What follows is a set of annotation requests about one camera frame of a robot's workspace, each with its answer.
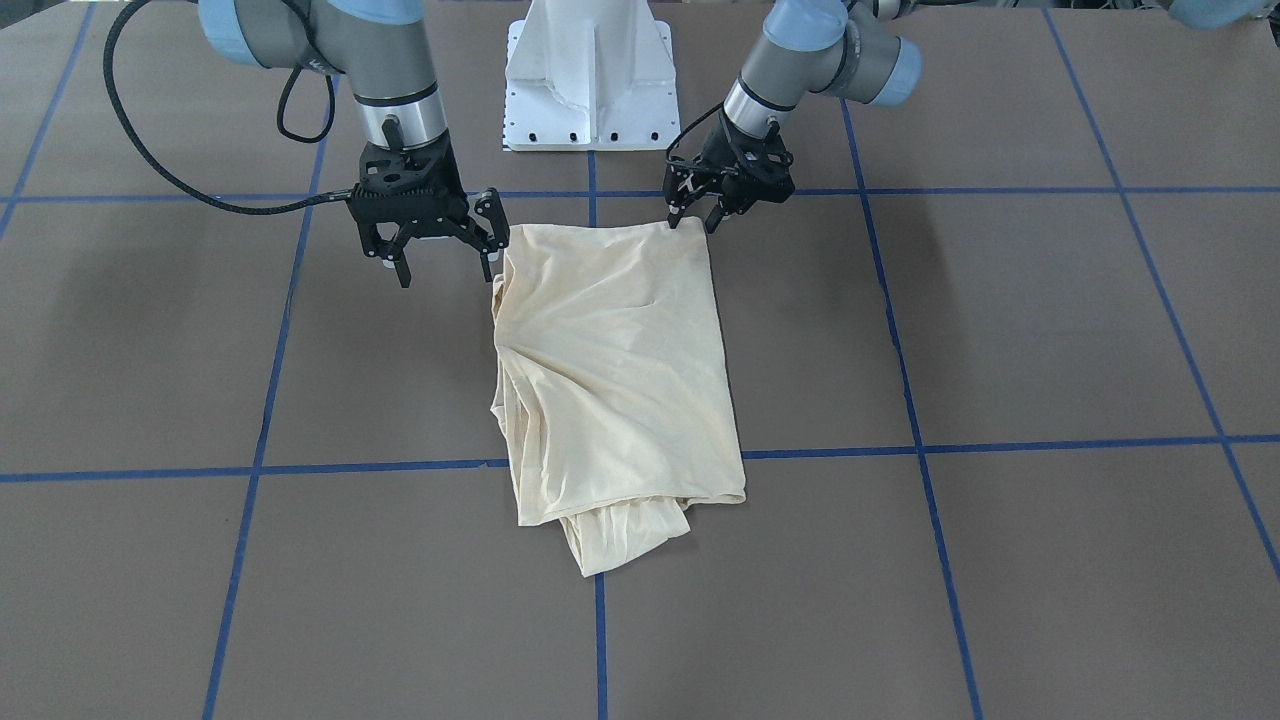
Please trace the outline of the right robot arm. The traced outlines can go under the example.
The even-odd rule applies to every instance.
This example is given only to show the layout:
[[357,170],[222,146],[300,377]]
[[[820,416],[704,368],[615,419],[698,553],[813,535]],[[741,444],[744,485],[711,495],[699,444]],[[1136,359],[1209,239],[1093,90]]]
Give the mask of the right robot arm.
[[420,1],[201,1],[198,18],[230,61],[348,79],[366,145],[340,200],[366,256],[408,287],[410,241],[453,237],[492,281],[509,224],[494,188],[462,186]]

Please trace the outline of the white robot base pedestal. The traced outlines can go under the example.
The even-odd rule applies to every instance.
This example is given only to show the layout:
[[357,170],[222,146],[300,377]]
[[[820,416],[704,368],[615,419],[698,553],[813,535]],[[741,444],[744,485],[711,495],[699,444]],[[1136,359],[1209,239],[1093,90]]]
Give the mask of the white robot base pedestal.
[[666,149],[681,128],[668,23],[645,1],[534,1],[506,32],[503,147]]

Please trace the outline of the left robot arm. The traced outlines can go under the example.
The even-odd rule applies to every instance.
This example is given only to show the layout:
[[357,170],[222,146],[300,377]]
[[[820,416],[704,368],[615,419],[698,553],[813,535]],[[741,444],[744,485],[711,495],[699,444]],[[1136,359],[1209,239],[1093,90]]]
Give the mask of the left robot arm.
[[878,201],[1276,202],[1266,6],[780,1],[704,149],[669,155],[669,217],[705,199],[710,233],[806,241]]

